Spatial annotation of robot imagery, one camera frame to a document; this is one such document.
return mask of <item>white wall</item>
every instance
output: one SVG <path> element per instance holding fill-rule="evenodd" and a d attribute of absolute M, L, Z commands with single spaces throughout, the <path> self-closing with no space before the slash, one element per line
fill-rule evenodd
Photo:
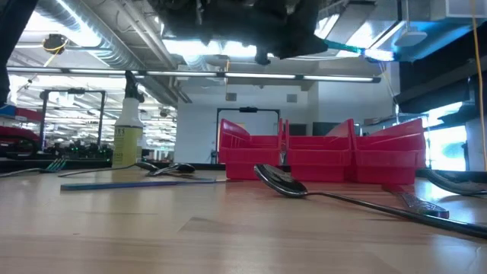
<path fill-rule="evenodd" d="M 307 92 L 300 87 L 270 86 L 260 89 L 251 85 L 231 86 L 230 92 L 237 93 L 237 102 L 225 100 L 223 87 L 189 88 L 184 91 L 190 96 L 193 104 L 179 103 L 177 117 L 176 147 L 174 160 L 186 163 L 209 163 L 210 153 L 216 143 L 216 112 L 218 108 L 258 107 L 281 110 L 281 118 L 289 119 L 290 123 L 307 123 Z M 298 103 L 287 103 L 287 94 L 297 94 Z M 274 122 L 269 114 L 235 111 L 223 113 L 229 120 L 245 123 L 252 132 L 266 132 Z"/>
<path fill-rule="evenodd" d="M 399 64 L 388 64 L 385 73 L 392 90 L 384 75 L 377 84 L 317 83 L 317 94 L 312 88 L 308 96 L 309 117 L 314 118 L 314 122 L 341 123 L 352 118 L 356 123 L 363 123 L 364 119 L 392 115 L 392 94 L 398 94 L 400 89 Z"/>

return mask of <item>wooden table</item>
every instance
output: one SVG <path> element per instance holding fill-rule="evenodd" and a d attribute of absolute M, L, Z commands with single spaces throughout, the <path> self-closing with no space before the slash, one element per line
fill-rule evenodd
<path fill-rule="evenodd" d="M 0 273 L 487 273 L 487 241 L 324 197 L 286 199 L 259 182 L 59 191 L 143 174 L 1 179 Z M 379 186 L 308 186 L 401 206 Z M 487 225 L 485 199 L 420 180 L 415 190 L 452 219 Z"/>

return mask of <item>knife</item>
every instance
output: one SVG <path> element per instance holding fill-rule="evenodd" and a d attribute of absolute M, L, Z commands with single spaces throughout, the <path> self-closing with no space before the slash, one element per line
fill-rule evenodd
<path fill-rule="evenodd" d="M 439 218 L 449 218 L 450 212 L 431 202 L 426 202 L 411 193 L 407 193 L 401 186 L 382 185 L 382 190 L 394 194 L 406 205 L 406 209 L 423 215 L 430 215 Z"/>

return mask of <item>cable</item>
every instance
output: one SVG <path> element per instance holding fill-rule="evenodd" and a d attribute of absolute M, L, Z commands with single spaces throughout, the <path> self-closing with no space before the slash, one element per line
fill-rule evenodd
<path fill-rule="evenodd" d="M 44 43 L 45 43 L 45 42 L 46 42 L 46 41 L 44 40 L 44 41 L 43 41 L 43 48 L 44 48 L 46 51 L 60 51 L 60 50 L 61 50 L 63 47 L 65 47 L 65 46 L 68 44 L 69 39 L 66 39 L 66 41 L 65 41 L 65 42 L 64 42 L 64 43 L 63 43 L 61 46 L 58 46 L 58 47 L 56 47 L 56 48 L 54 48 L 54 49 L 48 49 L 48 48 L 46 48 L 46 47 L 44 46 Z"/>
<path fill-rule="evenodd" d="M 470 0 L 472 9 L 473 39 L 475 41 L 475 59 L 477 62 L 477 72 L 479 73 L 479 105 L 480 105 L 480 126 L 482 128 L 482 153 L 484 156 L 484 170 L 487 171 L 487 147 L 485 146 L 485 119 L 484 119 L 484 83 L 482 78 L 482 66 L 480 65 L 479 35 L 477 34 L 477 20 L 475 18 L 476 1 Z"/>
<path fill-rule="evenodd" d="M 392 97 L 394 103 L 398 106 L 399 108 L 399 112 L 401 113 L 401 108 L 399 107 L 399 104 L 397 103 L 397 99 L 396 97 L 394 96 L 394 89 L 393 89 L 393 85 L 391 83 L 391 80 L 389 78 L 389 75 L 387 74 L 387 69 L 386 69 L 386 65 L 384 65 L 383 62 L 379 62 L 379 68 L 380 68 L 380 71 L 382 72 L 382 75 L 385 77 L 386 81 L 387 81 L 387 86 L 388 86 L 388 91 L 389 91 L 389 95 Z"/>
<path fill-rule="evenodd" d="M 120 15 L 120 11 L 116 11 L 116 14 L 115 14 L 115 25 L 116 25 L 116 29 L 119 32 L 121 32 L 121 33 L 126 33 L 127 31 L 129 31 L 130 29 L 132 29 L 132 26 L 128 26 L 125 30 L 120 30 L 119 15 Z"/>
<path fill-rule="evenodd" d="M 51 56 L 51 58 L 49 58 L 49 60 L 47 60 L 47 62 L 44 63 L 43 67 L 47 67 L 53 60 L 54 58 L 59 54 L 59 51 L 61 50 L 61 48 L 63 47 L 57 47 L 57 50 L 56 50 L 56 53 Z M 23 85 L 22 87 L 20 87 L 19 89 L 17 89 L 17 92 L 18 93 L 19 91 L 23 90 L 23 89 L 27 89 L 29 87 L 29 84 L 32 84 L 32 81 L 38 76 L 38 74 L 36 73 L 35 75 L 33 75 L 29 80 L 27 80 L 27 83 L 25 85 Z"/>

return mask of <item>fork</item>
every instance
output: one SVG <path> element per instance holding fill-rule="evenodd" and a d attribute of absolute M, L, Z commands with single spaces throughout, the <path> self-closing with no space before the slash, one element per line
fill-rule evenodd
<path fill-rule="evenodd" d="M 38 171 L 39 173 L 42 174 L 52 174 L 52 173 L 57 173 L 60 172 L 64 166 L 66 165 L 66 160 L 65 159 L 55 159 L 47 168 L 29 168 L 26 170 L 19 170 L 19 171 L 14 171 L 6 174 L 0 174 L 0 178 L 5 178 L 5 177 L 10 177 L 18 174 L 24 174 L 27 172 L 35 172 Z"/>

